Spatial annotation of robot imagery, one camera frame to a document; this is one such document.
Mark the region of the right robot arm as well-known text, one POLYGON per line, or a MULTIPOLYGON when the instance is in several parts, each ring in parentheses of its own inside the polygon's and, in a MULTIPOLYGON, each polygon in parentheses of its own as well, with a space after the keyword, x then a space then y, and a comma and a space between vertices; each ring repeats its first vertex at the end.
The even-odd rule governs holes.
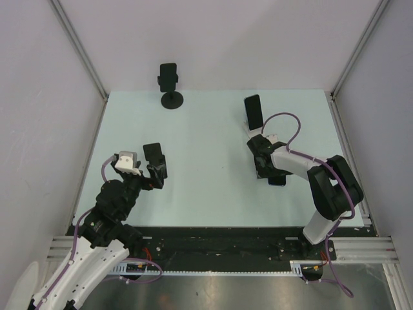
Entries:
POLYGON ((298 253, 313 259, 321 251, 321 242, 332 235, 343 220, 355 217, 355 206, 364 194, 346 159, 335 155, 319 159, 292 150, 286 143, 271 142, 258 134, 250 138, 247 147, 254 157, 257 177, 270 185, 285 186, 287 176, 295 175, 308 181, 316 208, 302 230, 298 253))

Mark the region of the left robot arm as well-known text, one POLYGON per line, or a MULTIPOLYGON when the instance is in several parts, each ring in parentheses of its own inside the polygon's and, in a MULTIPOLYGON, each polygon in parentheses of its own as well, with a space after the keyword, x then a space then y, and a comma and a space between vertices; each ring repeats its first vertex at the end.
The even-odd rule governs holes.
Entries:
POLYGON ((111 165, 120 180, 104 180, 96 204, 78 219, 72 246, 55 273, 35 290, 38 265, 32 263, 20 279, 7 309, 80 309, 104 277, 121 261, 135 258, 143 250, 143 237, 125 223, 141 191, 162 189, 167 177, 164 156, 150 159, 144 176, 133 152, 109 157, 101 167, 111 165))

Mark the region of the black phone blue edge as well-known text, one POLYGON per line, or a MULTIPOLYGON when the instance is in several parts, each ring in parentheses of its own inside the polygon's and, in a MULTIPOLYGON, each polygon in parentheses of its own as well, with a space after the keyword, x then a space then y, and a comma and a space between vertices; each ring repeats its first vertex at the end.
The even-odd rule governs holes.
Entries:
POLYGON ((269 185, 285 186, 287 183, 287 175, 289 173, 285 170, 275 168, 273 165, 256 165, 257 177, 259 179, 266 179, 269 185))

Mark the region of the white folding phone stand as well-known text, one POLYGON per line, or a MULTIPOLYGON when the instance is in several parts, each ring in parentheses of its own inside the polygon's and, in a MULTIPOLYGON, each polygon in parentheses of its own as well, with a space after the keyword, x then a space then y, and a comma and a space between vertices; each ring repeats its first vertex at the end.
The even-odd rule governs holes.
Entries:
POLYGON ((262 132, 261 132, 262 128, 263 128, 262 119, 260 121, 254 122, 253 129, 250 129, 250 125, 247 119, 243 122, 243 130, 245 131, 249 139, 257 135, 262 135, 262 132))

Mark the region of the black folding phone stand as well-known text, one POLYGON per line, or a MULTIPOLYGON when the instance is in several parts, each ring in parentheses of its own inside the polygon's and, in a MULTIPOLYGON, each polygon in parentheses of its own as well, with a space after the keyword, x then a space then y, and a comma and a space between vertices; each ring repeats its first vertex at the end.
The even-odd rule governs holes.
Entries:
POLYGON ((166 156, 162 153, 161 144, 150 143, 143 145, 143 152, 147 162, 156 169, 161 170, 163 172, 163 178, 166 179, 168 177, 166 156))

